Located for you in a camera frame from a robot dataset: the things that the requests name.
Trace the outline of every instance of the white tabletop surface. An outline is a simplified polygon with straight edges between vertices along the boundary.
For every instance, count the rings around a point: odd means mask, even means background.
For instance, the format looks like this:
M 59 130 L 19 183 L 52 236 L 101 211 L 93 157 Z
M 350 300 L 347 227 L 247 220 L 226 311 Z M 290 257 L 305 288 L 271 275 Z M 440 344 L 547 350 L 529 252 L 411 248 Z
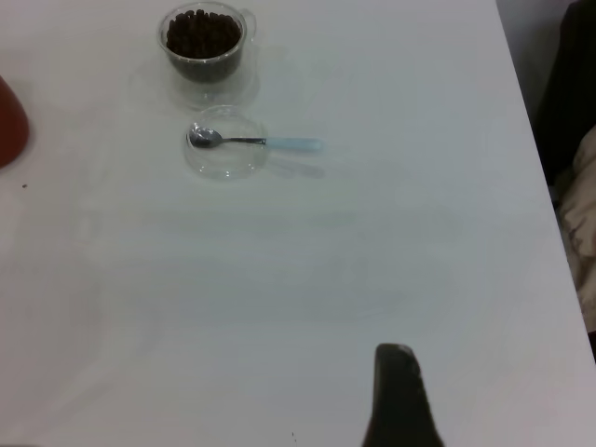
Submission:
M 593 445 L 596 369 L 495 4 L 233 5 L 259 24 L 245 110 L 327 150 L 214 183 L 156 74 L 175 2 L 0 3 L 34 128 L 0 171 L 0 443 L 359 445 L 374 349 L 405 343 L 448 446 Z

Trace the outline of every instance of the glass dish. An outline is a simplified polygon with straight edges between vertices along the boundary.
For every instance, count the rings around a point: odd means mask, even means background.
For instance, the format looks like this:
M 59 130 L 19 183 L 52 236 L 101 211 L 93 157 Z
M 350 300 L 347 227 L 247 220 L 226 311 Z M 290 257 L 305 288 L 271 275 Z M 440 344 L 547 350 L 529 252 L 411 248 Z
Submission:
M 202 9 L 207 13 L 224 14 L 234 19 L 241 31 L 237 44 L 221 56 L 210 59 L 192 59 L 180 56 L 171 51 L 168 46 L 169 22 L 177 15 L 187 11 Z M 157 42 L 166 53 L 171 65 L 185 79 L 198 84 L 213 84 L 225 80 L 233 74 L 242 59 L 245 43 L 252 41 L 256 33 L 256 18 L 247 9 L 238 11 L 233 7 L 217 2 L 189 3 L 176 7 L 161 21 L 157 30 Z
M 264 138 L 264 127 L 246 118 L 232 105 L 217 105 L 198 114 L 199 126 L 215 129 L 224 137 Z M 259 144 L 227 142 L 214 149 L 197 149 L 186 136 L 184 155 L 200 176 L 215 180 L 246 178 L 260 168 L 267 151 Z

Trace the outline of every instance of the metal spoon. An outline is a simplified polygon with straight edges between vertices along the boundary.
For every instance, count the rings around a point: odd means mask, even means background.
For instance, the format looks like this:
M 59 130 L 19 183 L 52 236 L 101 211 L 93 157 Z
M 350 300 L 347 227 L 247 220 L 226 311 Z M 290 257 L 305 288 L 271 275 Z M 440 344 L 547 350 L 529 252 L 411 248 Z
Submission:
M 224 138 L 219 132 L 202 128 L 197 123 L 191 125 L 186 139 L 197 149 L 214 149 L 225 142 L 244 142 L 276 147 L 277 149 L 291 149 L 303 152 L 317 152 L 323 148 L 323 142 L 315 138 Z

